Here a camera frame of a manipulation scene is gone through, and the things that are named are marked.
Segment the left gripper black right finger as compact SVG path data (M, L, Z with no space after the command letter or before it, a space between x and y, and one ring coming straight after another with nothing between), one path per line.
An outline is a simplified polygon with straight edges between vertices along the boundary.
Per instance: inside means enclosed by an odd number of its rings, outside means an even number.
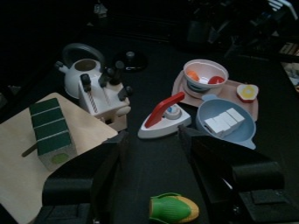
M179 138L210 224L299 222L299 207L286 194L284 174L276 161L184 126L179 127Z

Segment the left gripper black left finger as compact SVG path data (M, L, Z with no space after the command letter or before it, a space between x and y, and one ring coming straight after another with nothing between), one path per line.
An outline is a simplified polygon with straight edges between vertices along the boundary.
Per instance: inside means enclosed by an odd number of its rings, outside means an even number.
M128 133L76 156L47 178L33 224L110 224Z

